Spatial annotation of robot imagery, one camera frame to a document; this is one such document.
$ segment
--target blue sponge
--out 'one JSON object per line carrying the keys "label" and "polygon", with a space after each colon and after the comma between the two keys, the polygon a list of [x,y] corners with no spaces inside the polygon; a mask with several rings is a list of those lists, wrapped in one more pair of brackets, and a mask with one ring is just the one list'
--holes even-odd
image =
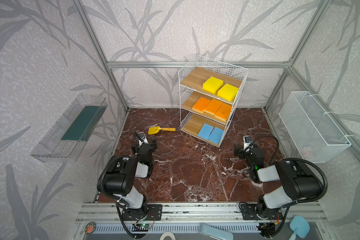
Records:
{"label": "blue sponge", "polygon": [[213,130],[213,127],[211,125],[208,125],[206,123],[204,123],[202,129],[200,130],[199,134],[197,135],[198,137],[204,138],[204,139],[208,139],[209,135],[211,134]]}
{"label": "blue sponge", "polygon": [[212,133],[209,135],[208,140],[211,142],[214,142],[216,144],[219,144],[221,137],[223,136],[224,131],[221,130],[218,127],[215,127],[215,129],[212,131]]}

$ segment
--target yellow shovel blade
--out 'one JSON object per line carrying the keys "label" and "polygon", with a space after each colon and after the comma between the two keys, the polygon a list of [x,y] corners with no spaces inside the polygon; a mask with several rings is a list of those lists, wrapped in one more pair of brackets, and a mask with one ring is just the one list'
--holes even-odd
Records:
{"label": "yellow shovel blade", "polygon": [[157,126],[157,127],[150,127],[148,130],[148,134],[152,135],[152,134],[156,134],[159,132],[159,130],[161,129],[161,127]]}

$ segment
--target wall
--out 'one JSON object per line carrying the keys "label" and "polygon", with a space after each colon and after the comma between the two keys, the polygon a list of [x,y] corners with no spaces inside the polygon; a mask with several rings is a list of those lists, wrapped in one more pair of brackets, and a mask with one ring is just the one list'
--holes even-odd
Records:
{"label": "wall", "polygon": [[[108,61],[287,61],[319,0],[83,0]],[[114,69],[132,107],[178,106],[178,69]],[[239,107],[265,105],[279,69],[250,69]]]}
{"label": "wall", "polygon": [[[77,162],[31,157],[78,93],[109,106]],[[124,115],[70,1],[0,1],[0,239],[68,238]]]}
{"label": "wall", "polygon": [[[360,141],[360,1],[333,1],[293,67]],[[272,114],[278,110],[269,108]],[[288,155],[298,156],[274,121],[284,145],[291,146]],[[329,184],[320,204],[337,238],[360,240],[359,161],[345,150],[319,167]]]}

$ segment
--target yellow shovel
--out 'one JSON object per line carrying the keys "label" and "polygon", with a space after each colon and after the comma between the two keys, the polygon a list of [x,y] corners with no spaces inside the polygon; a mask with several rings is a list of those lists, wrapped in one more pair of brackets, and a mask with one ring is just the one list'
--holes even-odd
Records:
{"label": "yellow shovel", "polygon": [[148,130],[148,134],[149,135],[156,134],[159,132],[159,130],[174,132],[174,131],[176,131],[176,128],[174,128],[174,127],[159,127],[159,126],[150,127]]}

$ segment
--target orange sponge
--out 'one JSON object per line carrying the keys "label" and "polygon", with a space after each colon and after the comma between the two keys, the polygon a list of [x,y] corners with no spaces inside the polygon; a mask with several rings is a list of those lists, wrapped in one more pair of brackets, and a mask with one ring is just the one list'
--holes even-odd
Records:
{"label": "orange sponge", "polygon": [[232,106],[223,103],[221,107],[215,113],[215,117],[221,119],[222,121],[226,121],[229,115],[231,114]]}
{"label": "orange sponge", "polygon": [[222,101],[219,101],[219,100],[213,98],[211,100],[211,102],[207,105],[207,107],[205,108],[204,112],[214,116],[222,104],[223,104]]}
{"label": "orange sponge", "polygon": [[204,112],[204,109],[206,106],[211,102],[210,99],[206,99],[204,97],[201,97],[197,100],[197,102],[193,105],[192,110],[202,114]]}

